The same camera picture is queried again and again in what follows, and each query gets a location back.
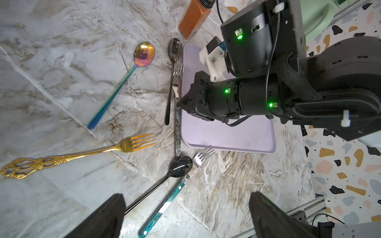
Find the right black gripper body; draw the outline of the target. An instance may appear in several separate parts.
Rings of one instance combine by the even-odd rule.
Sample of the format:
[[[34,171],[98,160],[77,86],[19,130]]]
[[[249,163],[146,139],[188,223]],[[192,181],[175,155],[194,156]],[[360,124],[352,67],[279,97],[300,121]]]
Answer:
[[[280,111],[280,94],[275,74],[255,78],[233,78],[212,83],[204,71],[194,75],[194,83],[179,106],[205,121],[228,123],[241,116],[269,115]]]

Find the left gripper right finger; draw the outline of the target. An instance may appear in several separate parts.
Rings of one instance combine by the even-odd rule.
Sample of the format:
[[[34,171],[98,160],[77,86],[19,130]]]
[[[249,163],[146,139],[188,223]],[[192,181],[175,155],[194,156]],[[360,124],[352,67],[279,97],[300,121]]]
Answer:
[[[249,209],[258,238],[316,238],[317,228],[296,221],[261,192],[250,196]]]

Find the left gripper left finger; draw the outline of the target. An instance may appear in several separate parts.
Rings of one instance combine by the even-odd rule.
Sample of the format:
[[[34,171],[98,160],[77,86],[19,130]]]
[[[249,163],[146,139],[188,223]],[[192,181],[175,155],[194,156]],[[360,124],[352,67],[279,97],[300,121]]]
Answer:
[[[67,238],[118,238],[126,203],[120,193],[112,195],[88,218],[66,235]]]

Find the lavender plastic tray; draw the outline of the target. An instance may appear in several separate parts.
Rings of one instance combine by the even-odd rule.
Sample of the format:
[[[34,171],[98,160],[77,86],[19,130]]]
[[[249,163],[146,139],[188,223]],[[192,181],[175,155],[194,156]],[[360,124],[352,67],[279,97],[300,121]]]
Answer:
[[[199,60],[201,48],[187,44],[183,49],[185,69],[181,91],[185,95],[194,82],[195,73],[209,71]],[[226,151],[266,154],[276,151],[274,122],[265,116],[252,116],[236,127],[229,127],[220,121],[208,122],[181,110],[181,137],[192,148],[211,145],[216,150]]]

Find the grey marbled handle fork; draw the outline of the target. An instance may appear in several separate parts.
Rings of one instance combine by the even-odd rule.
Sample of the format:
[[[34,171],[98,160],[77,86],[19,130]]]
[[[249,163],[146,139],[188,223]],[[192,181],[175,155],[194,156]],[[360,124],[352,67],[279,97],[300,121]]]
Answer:
[[[181,82],[183,78],[184,64],[181,62],[175,63],[174,68],[174,77],[172,82],[172,89],[175,95],[175,157],[178,158],[181,154],[181,135],[180,135],[180,126],[181,126],[181,108],[178,106],[181,95]]]

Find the green handle fork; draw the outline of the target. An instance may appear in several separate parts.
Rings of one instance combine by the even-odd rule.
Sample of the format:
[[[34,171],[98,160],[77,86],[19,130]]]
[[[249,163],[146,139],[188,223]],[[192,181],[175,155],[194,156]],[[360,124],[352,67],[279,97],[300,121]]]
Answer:
[[[193,164],[198,169],[202,163],[209,159],[214,154],[214,148],[210,145],[197,153],[193,158]],[[146,238],[148,233],[152,230],[158,220],[162,217],[165,211],[169,208],[169,206],[173,203],[177,195],[182,191],[186,182],[190,178],[189,175],[185,175],[180,182],[176,185],[175,188],[171,191],[168,197],[164,200],[164,202],[159,206],[159,208],[155,211],[149,221],[145,224],[145,226],[141,229],[139,233],[139,238]]]

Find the black spoon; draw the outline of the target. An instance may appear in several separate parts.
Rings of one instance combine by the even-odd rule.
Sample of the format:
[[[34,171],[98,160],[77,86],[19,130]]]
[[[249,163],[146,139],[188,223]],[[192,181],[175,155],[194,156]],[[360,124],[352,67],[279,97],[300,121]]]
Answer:
[[[188,156],[179,156],[176,158],[164,178],[162,178],[155,186],[153,186],[149,191],[143,194],[139,199],[137,199],[134,203],[132,203],[125,211],[125,215],[127,215],[130,211],[132,211],[137,205],[139,205],[145,198],[147,198],[150,194],[152,194],[156,189],[158,189],[164,182],[166,182],[169,178],[182,178],[187,175],[193,167],[193,161]]]

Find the iridescent rainbow spoon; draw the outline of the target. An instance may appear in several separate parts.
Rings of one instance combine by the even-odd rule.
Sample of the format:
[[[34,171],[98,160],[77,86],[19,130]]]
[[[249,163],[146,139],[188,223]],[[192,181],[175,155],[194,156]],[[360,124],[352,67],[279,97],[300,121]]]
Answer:
[[[135,69],[138,67],[148,66],[153,61],[154,57],[155,57],[155,47],[150,42],[143,41],[138,44],[134,53],[135,65],[133,66],[132,70],[127,74],[127,76],[123,79],[123,81],[119,84],[119,86],[115,89],[115,91],[111,94],[108,100],[103,104],[103,106],[100,108],[97,114],[88,123],[87,128],[89,130],[93,130],[98,125],[101,118],[107,111],[108,107],[110,106],[114,98],[117,96],[117,94],[119,93],[123,85],[129,79],[132,73],[135,71]]]

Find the gold ornate fork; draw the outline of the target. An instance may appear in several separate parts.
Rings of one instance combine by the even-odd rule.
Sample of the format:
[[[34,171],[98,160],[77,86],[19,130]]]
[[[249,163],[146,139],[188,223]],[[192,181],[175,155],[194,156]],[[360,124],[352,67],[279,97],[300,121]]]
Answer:
[[[5,165],[1,169],[1,175],[12,179],[24,179],[34,172],[42,171],[44,169],[53,168],[60,164],[67,163],[76,159],[87,156],[92,156],[104,152],[121,151],[123,153],[133,153],[142,149],[146,149],[156,144],[155,134],[144,134],[122,139],[118,144],[97,149],[87,152],[56,155],[45,158],[31,159],[31,158],[17,158],[11,163]]]

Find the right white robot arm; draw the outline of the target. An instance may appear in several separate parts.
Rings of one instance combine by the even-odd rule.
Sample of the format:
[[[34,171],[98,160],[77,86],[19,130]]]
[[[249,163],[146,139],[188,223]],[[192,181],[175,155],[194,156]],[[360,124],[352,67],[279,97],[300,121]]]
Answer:
[[[381,145],[381,41],[342,40],[306,55],[299,1],[255,1],[221,24],[206,46],[208,72],[178,105],[234,127],[251,116],[309,125],[368,147]]]

